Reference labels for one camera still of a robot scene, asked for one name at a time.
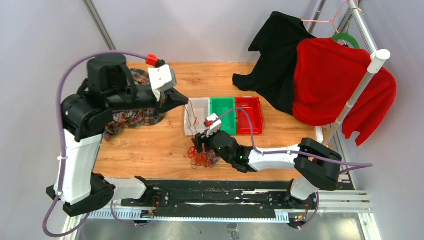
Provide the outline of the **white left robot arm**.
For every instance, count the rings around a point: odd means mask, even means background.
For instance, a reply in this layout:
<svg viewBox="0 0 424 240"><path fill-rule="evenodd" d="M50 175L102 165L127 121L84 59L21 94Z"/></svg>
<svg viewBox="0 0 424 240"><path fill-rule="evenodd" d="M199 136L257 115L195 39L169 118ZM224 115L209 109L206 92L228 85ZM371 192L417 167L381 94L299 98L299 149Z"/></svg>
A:
<svg viewBox="0 0 424 240"><path fill-rule="evenodd" d="M46 189L63 211L76 217L97 211L112 201L132 200L151 206L153 186L144 178L105 177L94 173L103 134L115 113L153 109L167 113L185 106L189 99L176 90L174 70L154 55L142 55L149 65L149 84L137 85L127 65L125 51L106 51L82 58L87 78L75 94L62 97L71 65L62 76L56 93L56 116L61 141L56 183Z"/></svg>

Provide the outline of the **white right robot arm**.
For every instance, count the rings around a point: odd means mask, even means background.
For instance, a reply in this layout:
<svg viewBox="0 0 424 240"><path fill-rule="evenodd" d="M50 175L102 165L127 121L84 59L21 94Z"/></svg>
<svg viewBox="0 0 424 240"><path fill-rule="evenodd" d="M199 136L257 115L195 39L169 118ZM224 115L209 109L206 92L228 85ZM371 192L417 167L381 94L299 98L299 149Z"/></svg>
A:
<svg viewBox="0 0 424 240"><path fill-rule="evenodd" d="M241 173L268 169L291 169L300 173L292 179L285 195L286 203L299 208L313 193L337 189L342 156L311 138L282 148L244 146L225 131L207 136L198 133L192 141L198 153L214 152Z"/></svg>

